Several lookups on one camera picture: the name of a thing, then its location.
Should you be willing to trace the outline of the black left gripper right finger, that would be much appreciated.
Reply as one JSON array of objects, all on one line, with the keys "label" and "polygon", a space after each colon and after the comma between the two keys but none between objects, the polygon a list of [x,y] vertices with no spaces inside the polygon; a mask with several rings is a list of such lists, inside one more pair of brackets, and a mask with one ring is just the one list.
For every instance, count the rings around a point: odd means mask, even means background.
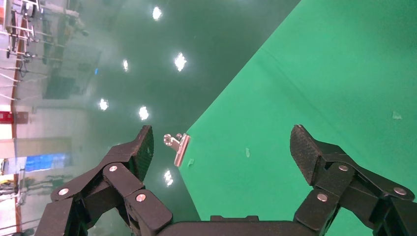
[{"label": "black left gripper right finger", "polygon": [[375,236],[416,235],[417,205],[410,189],[361,167],[341,147],[314,139],[300,124],[291,130],[290,152],[312,187],[294,221],[313,235],[325,235],[342,208]]}]

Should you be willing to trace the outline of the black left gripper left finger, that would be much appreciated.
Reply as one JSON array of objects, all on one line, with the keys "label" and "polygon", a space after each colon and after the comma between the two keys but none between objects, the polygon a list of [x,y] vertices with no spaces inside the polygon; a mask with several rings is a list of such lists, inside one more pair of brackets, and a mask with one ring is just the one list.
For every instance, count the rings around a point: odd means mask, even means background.
[{"label": "black left gripper left finger", "polygon": [[112,209],[134,235],[159,234],[173,215],[144,185],[153,151],[149,125],[133,141],[113,146],[96,167],[51,193],[36,235],[86,236]]}]

